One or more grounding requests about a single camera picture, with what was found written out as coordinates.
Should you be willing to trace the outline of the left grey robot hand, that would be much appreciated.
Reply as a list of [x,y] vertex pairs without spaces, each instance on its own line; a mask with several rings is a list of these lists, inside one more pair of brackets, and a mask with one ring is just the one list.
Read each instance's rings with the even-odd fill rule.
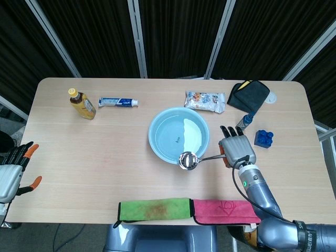
[[39,148],[38,144],[29,142],[11,148],[1,161],[1,204],[10,203],[15,196],[33,191],[42,181],[42,176],[35,178],[29,186],[20,187],[23,173],[31,156]]

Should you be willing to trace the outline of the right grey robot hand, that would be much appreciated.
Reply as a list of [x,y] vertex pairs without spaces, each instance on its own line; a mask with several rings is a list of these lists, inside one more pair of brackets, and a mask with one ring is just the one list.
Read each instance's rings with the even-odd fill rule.
[[256,163],[256,154],[240,127],[236,126],[234,129],[221,125],[220,129],[224,138],[219,141],[218,146],[220,153],[225,155],[223,161],[227,168],[238,168],[243,162]]

